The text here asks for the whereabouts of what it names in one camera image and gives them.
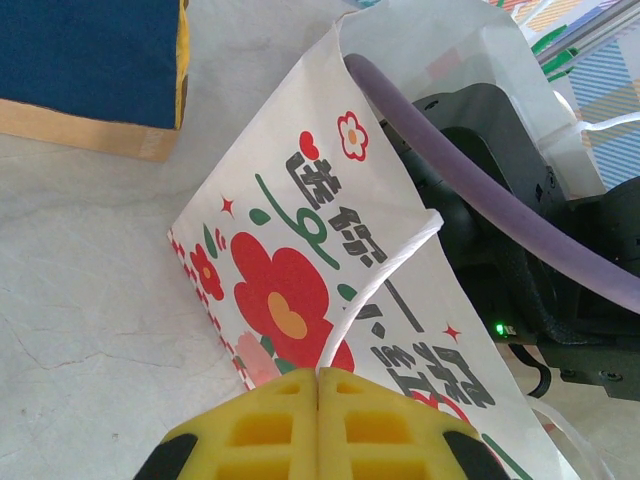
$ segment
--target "purple tube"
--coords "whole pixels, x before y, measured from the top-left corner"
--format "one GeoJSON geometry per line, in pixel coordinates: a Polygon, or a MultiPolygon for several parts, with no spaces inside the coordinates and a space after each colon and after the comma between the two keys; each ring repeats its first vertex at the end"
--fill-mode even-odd
{"type": "Polygon", "coordinates": [[[555,228],[442,135],[369,60],[344,58],[351,77],[413,150],[460,197],[515,242],[589,290],[640,314],[640,278],[555,228]]]}

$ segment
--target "pink flower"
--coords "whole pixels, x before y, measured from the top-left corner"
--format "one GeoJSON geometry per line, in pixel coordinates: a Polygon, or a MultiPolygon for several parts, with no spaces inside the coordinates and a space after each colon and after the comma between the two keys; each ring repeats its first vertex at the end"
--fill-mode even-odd
{"type": "Polygon", "coordinates": [[[245,332],[238,337],[235,350],[256,387],[280,376],[273,359],[251,333],[245,332]]]}
{"type": "Polygon", "coordinates": [[[369,136],[358,122],[355,113],[349,111],[343,117],[338,117],[338,131],[342,139],[342,150],[347,158],[364,162],[369,136]]]}

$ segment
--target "black cable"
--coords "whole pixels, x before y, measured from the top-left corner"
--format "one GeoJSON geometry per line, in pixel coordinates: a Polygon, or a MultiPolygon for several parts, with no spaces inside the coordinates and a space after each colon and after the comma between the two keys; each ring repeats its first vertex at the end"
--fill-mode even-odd
{"type": "Polygon", "coordinates": [[[536,368],[540,372],[540,381],[538,382],[538,386],[531,390],[528,395],[535,398],[541,398],[549,391],[549,387],[551,386],[551,370],[549,370],[549,367],[545,364],[540,363],[533,358],[524,346],[516,343],[510,343],[509,348],[518,360],[528,367],[536,368]]]}

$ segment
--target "red star print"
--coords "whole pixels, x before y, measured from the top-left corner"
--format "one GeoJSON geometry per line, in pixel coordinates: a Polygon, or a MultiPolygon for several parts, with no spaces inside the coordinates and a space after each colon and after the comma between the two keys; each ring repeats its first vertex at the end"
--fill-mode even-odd
{"type": "Polygon", "coordinates": [[[231,211],[231,206],[233,205],[233,200],[227,200],[222,197],[222,210],[221,212],[229,212],[229,215],[233,218],[233,212],[231,211]]]}
{"type": "Polygon", "coordinates": [[[451,325],[449,325],[447,323],[447,329],[444,330],[442,333],[446,333],[447,335],[449,335],[451,338],[453,338],[455,340],[456,343],[458,343],[458,335],[460,335],[460,332],[457,331],[455,328],[453,328],[451,325]]]}

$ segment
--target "white floor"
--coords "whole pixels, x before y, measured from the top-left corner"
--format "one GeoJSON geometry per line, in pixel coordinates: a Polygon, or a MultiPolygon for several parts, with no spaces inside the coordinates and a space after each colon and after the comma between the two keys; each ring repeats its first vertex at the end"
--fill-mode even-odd
{"type": "MultiPolygon", "coordinates": [[[[192,2],[187,112],[167,164],[0,135],[3,480],[131,478],[170,427],[242,391],[165,233],[299,56],[349,8],[268,3],[192,2]]],[[[513,368],[533,383],[534,372],[513,368]]],[[[560,383],[549,399],[618,478],[638,478],[640,403],[560,383]]]]}

